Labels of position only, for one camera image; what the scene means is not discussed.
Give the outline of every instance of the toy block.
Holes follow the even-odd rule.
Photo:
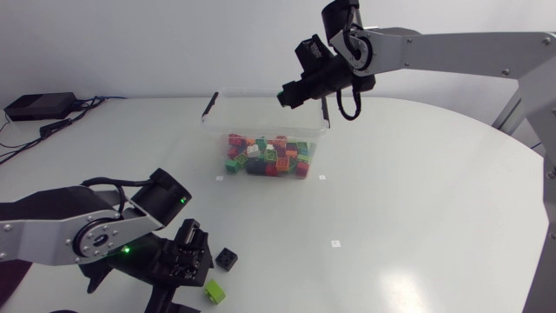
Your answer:
[[[263,138],[259,138],[255,140],[256,145],[259,146],[259,150],[263,151],[267,148],[267,141],[264,140]]]
[[[305,178],[307,177],[308,172],[309,172],[309,164],[304,162],[298,162],[297,170],[295,171],[295,174],[299,177]]]
[[[297,155],[297,161],[309,163],[309,157],[304,155],[304,154],[298,154]]]
[[[232,269],[235,261],[237,261],[237,255],[228,248],[224,248],[224,250],[222,250],[222,252],[220,252],[220,254],[216,257],[216,264],[226,271],[230,271]]]
[[[265,150],[264,151],[264,160],[266,162],[274,163],[278,159],[278,153],[275,150]]]
[[[243,137],[236,134],[229,134],[229,144],[237,147],[243,146]]]
[[[286,150],[297,151],[297,143],[286,143]]]
[[[278,157],[286,157],[286,150],[280,146],[275,146],[276,153],[278,153]]]
[[[276,161],[276,169],[278,171],[289,171],[289,159],[287,157],[278,157]]]
[[[258,157],[261,154],[259,150],[259,146],[254,144],[247,147],[247,156],[248,157]]]
[[[266,170],[267,163],[263,159],[252,158],[245,164],[245,171],[250,175],[267,175]]]
[[[234,160],[226,160],[226,170],[230,173],[237,173],[241,168],[241,165]]]
[[[293,173],[297,169],[297,158],[289,157],[288,173]]]
[[[274,145],[278,145],[280,147],[282,147],[283,149],[286,148],[286,143],[288,142],[288,138],[285,136],[278,136],[276,137],[275,141],[274,141]]]
[[[240,168],[244,168],[248,157],[245,153],[241,153],[239,156],[236,156],[234,160],[240,164]]]
[[[230,159],[235,159],[235,157],[240,155],[240,150],[236,146],[231,146],[228,150],[228,157]]]
[[[265,174],[267,174],[267,176],[278,176],[278,169],[276,168],[276,164],[268,163],[267,168],[265,169]]]
[[[308,144],[305,143],[305,142],[299,142],[299,143],[297,143],[297,152],[298,152],[298,153],[301,153],[301,154],[304,154],[304,155],[307,155],[308,152],[309,152],[309,146],[308,146]]]
[[[208,299],[214,304],[222,302],[226,297],[224,290],[220,288],[214,279],[211,279],[210,282],[205,285],[205,294],[207,294]]]
[[[296,150],[286,150],[286,157],[297,157]]]

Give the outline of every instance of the robotic arm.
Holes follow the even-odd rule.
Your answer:
[[[525,312],[552,311],[556,298],[556,36],[552,32],[421,35],[402,28],[363,29],[357,0],[336,0],[322,11],[328,44],[318,36],[295,50],[304,72],[278,94],[294,109],[309,98],[336,93],[341,114],[361,113],[361,92],[375,74],[392,70],[436,70],[515,79],[526,116],[546,147],[544,202],[549,220]],[[353,86],[355,114],[346,114],[341,90]]]
[[[116,190],[89,188],[98,184]],[[141,189],[126,198],[122,186]],[[179,286],[204,285],[214,267],[209,234],[193,219],[183,221],[174,240],[151,233],[166,227],[190,199],[185,188],[158,169],[142,182],[98,177],[0,203],[0,261],[78,264],[90,278],[89,293],[113,269],[120,270],[153,286],[145,312],[198,312],[171,300]]]

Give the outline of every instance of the white table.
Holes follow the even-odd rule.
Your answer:
[[[227,293],[221,304],[201,288],[176,292],[203,312],[522,310],[547,220],[541,157],[521,143],[448,110],[365,98],[351,123],[330,106],[306,180],[216,181],[218,147],[199,122],[208,101],[109,101],[0,166],[0,201],[165,169],[193,201],[158,234],[173,238],[193,217],[213,256],[239,255],[229,273],[208,274]],[[44,123],[11,125],[0,140],[33,139]],[[76,266],[34,264],[1,311],[142,312],[151,291],[116,271],[93,295],[87,283]]]

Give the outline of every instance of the white wall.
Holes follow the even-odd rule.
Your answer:
[[[299,79],[294,48],[330,0],[0,0],[0,107],[22,94],[207,96]],[[553,0],[361,1],[366,26],[421,33],[556,30]],[[377,76],[369,95],[491,123],[511,81],[423,71]]]

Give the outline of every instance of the clear plastic bin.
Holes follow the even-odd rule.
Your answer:
[[[326,98],[282,108],[274,90],[225,88],[202,114],[218,134],[222,168],[229,174],[305,178],[319,139],[330,128]]]

